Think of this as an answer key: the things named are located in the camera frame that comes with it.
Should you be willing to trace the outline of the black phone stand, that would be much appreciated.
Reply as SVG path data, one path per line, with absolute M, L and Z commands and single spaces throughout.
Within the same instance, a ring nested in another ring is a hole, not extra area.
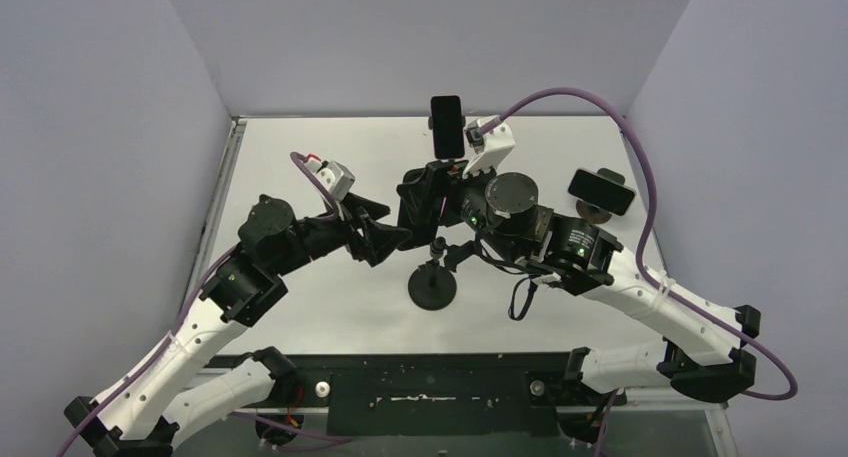
M 429 259 L 417 266 L 407 283 L 412 302 L 427 311 L 438 311 L 450 305 L 457 294 L 455 274 L 458 267 L 475 254 L 473 241 L 448 244 L 444 237 L 430 243 Z

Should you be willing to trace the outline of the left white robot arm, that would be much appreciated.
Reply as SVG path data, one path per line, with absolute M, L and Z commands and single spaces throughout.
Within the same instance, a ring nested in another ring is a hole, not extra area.
M 283 406 L 298 392 L 294 364 L 274 347 L 248 353 L 225 374 L 189 385 L 218 352 L 287 293 L 283 276 L 340 248 L 376 266 L 412 233 L 380 223 L 387 206 L 350 195 L 347 219 L 299 219 L 290 204 L 260 196 L 239 242 L 205 274 L 158 346 L 112 387 L 78 397 L 64 414 L 96 456 L 169 456 L 231 412 L 265 400 Z

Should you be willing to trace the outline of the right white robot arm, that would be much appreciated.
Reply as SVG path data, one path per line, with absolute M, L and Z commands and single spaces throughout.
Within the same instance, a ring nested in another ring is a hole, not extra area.
M 518 172 L 465 174 L 465 163 L 433 161 L 408 171 L 397 187 L 399 224 L 411 247 L 430 243 L 441 227 L 466 224 L 474 253 L 549 286 L 607 305 L 646 326 L 654 337 L 612 350 L 574 349 L 562 389 L 577 404 L 632 387 L 672 388 L 722 403 L 753 386 L 756 359 L 745 348 L 759 331 L 750 306 L 728 308 L 700 298 L 668 277 L 641 271 L 615 236 L 539 201 L 539 189 Z

